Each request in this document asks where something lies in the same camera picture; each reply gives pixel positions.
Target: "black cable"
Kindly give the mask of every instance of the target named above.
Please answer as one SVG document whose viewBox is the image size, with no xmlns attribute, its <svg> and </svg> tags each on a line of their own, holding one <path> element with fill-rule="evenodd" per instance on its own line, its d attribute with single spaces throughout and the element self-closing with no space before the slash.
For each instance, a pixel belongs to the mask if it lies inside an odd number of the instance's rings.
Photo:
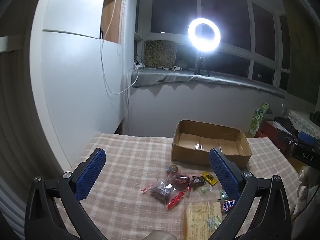
<svg viewBox="0 0 320 240">
<path fill-rule="evenodd" d="M 136 54 L 136 56 L 138 56 L 141 59 L 142 63 L 145 65 L 145 67 L 147 67 L 147 65 L 143 62 L 142 58 L 137 54 Z"/>
<path fill-rule="evenodd" d="M 316 196 L 316 194 L 317 194 L 317 192 L 318 192 L 318 190 L 319 190 L 319 187 L 320 187 L 320 184 L 318 185 L 318 188 L 316 189 L 316 192 L 313 194 L 313 196 L 312 196 L 312 198 L 310 199 L 310 201 L 308 202 L 308 204 L 304 207 L 304 209 L 301 210 L 301 212 L 300 212 L 297 216 L 295 216 L 294 219 L 291 220 L 291 222 L 293 222 L 293 221 L 307 208 L 307 206 L 310 204 L 310 202 L 311 202 L 311 201 L 313 200 L 313 198 Z"/>
</svg>

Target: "bed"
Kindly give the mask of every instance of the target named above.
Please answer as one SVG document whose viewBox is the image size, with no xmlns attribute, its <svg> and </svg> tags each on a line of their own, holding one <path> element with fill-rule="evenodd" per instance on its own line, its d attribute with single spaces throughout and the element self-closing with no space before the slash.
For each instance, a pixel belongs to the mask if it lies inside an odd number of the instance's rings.
<svg viewBox="0 0 320 240">
<path fill-rule="evenodd" d="M 297 202 L 298 175 L 276 146 L 268 138 L 248 139 L 252 157 L 247 170 L 256 177 L 281 176 L 287 193 L 290 210 Z M 214 192 L 200 195 L 192 191 L 171 211 L 141 189 L 156 179 L 164 178 L 166 167 L 171 161 L 172 138 L 133 137 L 97 133 L 74 165 L 87 159 L 97 147 L 105 150 L 107 160 L 89 196 L 81 204 L 92 221 L 109 240 L 138 240 L 153 230 L 163 230 L 182 239 L 182 218 L 190 202 L 216 200 L 222 190 L 218 182 Z M 211 171 L 208 167 L 176 163 L 184 174 L 201 174 Z M 255 199 L 239 234 L 247 231 L 258 206 Z M 60 214 L 70 233 L 77 235 L 60 201 Z"/>
</svg>

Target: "window sill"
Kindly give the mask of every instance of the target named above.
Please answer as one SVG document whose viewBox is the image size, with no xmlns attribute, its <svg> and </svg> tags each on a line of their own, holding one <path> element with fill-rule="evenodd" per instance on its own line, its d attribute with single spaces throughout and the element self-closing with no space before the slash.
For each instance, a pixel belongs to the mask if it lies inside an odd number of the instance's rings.
<svg viewBox="0 0 320 240">
<path fill-rule="evenodd" d="M 132 87 L 142 88 L 157 84 L 188 83 L 196 81 L 207 85 L 218 84 L 256 89 L 280 98 L 285 98 L 286 95 L 286 91 L 259 81 L 217 72 L 210 72 L 210 75 L 210 77 L 204 75 L 193 75 L 193 72 L 190 70 L 181 70 L 177 72 L 164 69 L 144 69 L 139 70 L 139 77 Z M 132 73 L 131 82 L 134 82 L 136 78 L 137 72 L 135 71 Z"/>
</svg>

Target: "tripod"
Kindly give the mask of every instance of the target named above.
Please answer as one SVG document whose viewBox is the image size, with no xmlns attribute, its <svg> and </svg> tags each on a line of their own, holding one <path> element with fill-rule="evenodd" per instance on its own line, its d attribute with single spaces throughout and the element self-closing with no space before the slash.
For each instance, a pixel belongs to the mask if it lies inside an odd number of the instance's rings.
<svg viewBox="0 0 320 240">
<path fill-rule="evenodd" d="M 200 74 L 200 70 L 201 69 L 204 70 L 204 68 L 207 69 L 208 77 L 210 77 L 209 68 L 208 68 L 208 66 L 207 66 L 207 64 L 205 63 L 205 60 L 204 60 L 204 54 L 203 54 L 203 52 L 200 52 L 200 58 L 196 62 L 195 72 L 193 74 L 194 75 L 199 75 Z"/>
</svg>

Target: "open cardboard box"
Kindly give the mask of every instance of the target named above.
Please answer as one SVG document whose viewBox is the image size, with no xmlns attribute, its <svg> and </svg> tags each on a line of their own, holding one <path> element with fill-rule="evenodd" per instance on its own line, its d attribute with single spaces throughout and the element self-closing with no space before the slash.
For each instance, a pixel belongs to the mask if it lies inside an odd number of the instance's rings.
<svg viewBox="0 0 320 240">
<path fill-rule="evenodd" d="M 173 138 L 172 160 L 209 166 L 209 152 L 216 147 L 239 168 L 244 168 L 251 157 L 249 143 L 242 131 L 182 120 L 177 125 Z"/>
</svg>

